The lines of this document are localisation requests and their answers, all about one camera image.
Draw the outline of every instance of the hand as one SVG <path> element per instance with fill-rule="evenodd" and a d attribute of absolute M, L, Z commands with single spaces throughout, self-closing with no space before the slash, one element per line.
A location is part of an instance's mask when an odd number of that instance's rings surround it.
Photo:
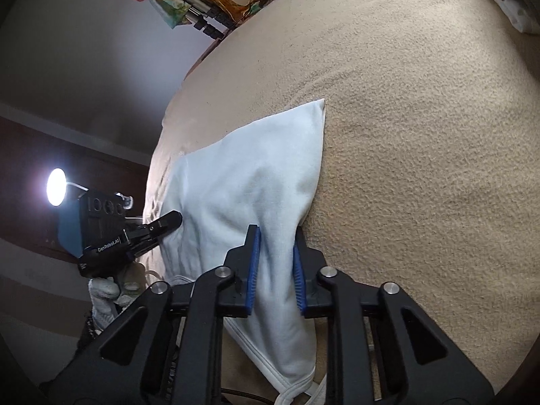
<path fill-rule="evenodd" d="M 118 275 L 117 282 L 112 277 L 91 278 L 88 292 L 92 301 L 92 318 L 96 330 L 103 331 L 118 316 L 115 304 L 127 308 L 145 289 L 144 265 L 133 262 Z"/>

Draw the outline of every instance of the beige blanket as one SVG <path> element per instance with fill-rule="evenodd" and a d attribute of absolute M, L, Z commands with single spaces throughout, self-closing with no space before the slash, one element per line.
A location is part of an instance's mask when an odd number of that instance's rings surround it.
<path fill-rule="evenodd" d="M 500 388 L 540 329 L 539 80 L 540 39 L 491 0 L 276 0 L 169 104 L 145 216 L 180 154 L 324 97 L 308 243 L 402 285 Z M 268 388 L 225 360 L 225 386 Z"/>

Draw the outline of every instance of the white cloth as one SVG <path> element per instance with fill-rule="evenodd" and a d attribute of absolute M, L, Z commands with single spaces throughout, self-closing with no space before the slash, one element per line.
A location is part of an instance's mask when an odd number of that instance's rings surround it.
<path fill-rule="evenodd" d="M 178 210 L 184 218 L 161 244 L 164 278 L 172 285 L 222 265 L 231 248 L 244 244 L 248 225 L 260 227 L 253 313 L 225 319 L 225 327 L 282 404 L 312 387 L 315 371 L 314 323 L 296 307 L 292 262 L 296 227 L 317 189 L 324 123 L 324 100 L 318 100 L 180 157 L 161 207 L 162 215 Z"/>
<path fill-rule="evenodd" d="M 527 5 L 523 0 L 495 0 L 495 2 L 518 31 L 540 34 L 540 26 L 534 17 L 528 14 Z"/>

